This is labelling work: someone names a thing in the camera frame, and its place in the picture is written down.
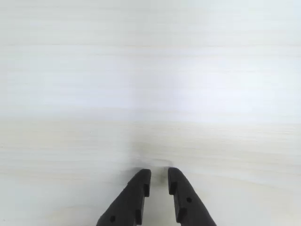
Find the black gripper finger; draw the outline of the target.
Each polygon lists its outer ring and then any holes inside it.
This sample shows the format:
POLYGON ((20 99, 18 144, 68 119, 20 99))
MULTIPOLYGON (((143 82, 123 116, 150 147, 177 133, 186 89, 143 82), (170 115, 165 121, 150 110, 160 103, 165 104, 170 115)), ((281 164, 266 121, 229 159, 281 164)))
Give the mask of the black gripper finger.
POLYGON ((97 221, 98 226, 140 226, 144 199, 150 195, 151 170, 138 171, 97 221))
POLYGON ((182 226, 216 226, 189 180, 178 168, 168 169, 168 191, 174 197, 177 223, 182 226))

